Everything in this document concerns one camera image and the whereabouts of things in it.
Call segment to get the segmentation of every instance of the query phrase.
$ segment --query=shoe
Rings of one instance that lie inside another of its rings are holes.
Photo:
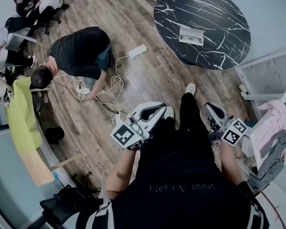
[[[172,106],[166,107],[166,111],[164,113],[164,119],[166,119],[168,117],[171,117],[173,119],[175,117],[175,111],[174,111],[174,108]]]
[[[185,93],[191,93],[194,96],[195,92],[196,92],[195,84],[194,83],[189,83],[187,85],[187,87],[186,87]]]
[[[114,62],[115,62],[115,58],[114,58],[114,55],[111,49],[108,52],[108,56],[109,56],[109,62],[108,62],[107,68],[110,69],[113,67]]]
[[[69,7],[70,7],[70,5],[68,5],[68,4],[63,4],[63,5],[61,6],[61,9],[62,9],[62,10],[67,10]]]
[[[32,65],[30,66],[30,69],[31,69],[31,68],[33,68],[33,66],[34,66],[34,64],[35,64],[36,56],[35,56],[35,55],[33,55],[33,57],[32,57],[32,58],[33,58],[33,63],[32,63]]]

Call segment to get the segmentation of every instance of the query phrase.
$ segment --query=white sneaker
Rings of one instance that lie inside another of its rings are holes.
[[[174,108],[172,106],[168,106],[166,107],[166,111],[164,113],[164,119],[171,117],[174,119],[175,117],[175,112],[174,112]]]
[[[187,85],[187,87],[186,87],[185,93],[191,93],[194,96],[195,92],[196,92],[195,84],[194,83],[189,83]]]
[[[36,61],[36,55],[33,55],[33,57],[32,57],[32,58],[33,58],[33,63],[32,63],[32,65],[30,66],[30,69],[31,69],[31,68],[33,68],[33,66],[34,66],[34,64],[35,64],[35,61]]]

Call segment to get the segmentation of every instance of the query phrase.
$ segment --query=power strip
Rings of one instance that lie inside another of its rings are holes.
[[[76,87],[76,92],[78,92],[79,94],[83,94],[83,95],[87,95],[89,93],[91,93],[90,89],[88,89],[87,87],[82,86],[80,88],[80,86]]]
[[[144,53],[146,51],[147,51],[147,47],[143,44],[140,47],[132,49],[131,51],[128,52],[128,54],[131,58],[133,58],[133,57],[138,56],[141,53]]]

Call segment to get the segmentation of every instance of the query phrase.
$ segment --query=short dark hair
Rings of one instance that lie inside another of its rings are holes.
[[[38,89],[46,88],[50,84],[51,80],[53,80],[52,73],[44,65],[34,70],[31,76],[33,87]]]

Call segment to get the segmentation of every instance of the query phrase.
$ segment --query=shoulder strap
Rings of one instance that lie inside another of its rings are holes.
[[[86,225],[86,229],[92,229],[93,223],[96,219],[107,219],[107,228],[114,229],[112,203],[110,199],[108,198],[108,195],[106,192],[106,181],[107,181],[107,177],[105,174],[103,174],[103,177],[102,177],[103,204],[99,206],[98,211],[96,211],[89,217],[87,225]]]

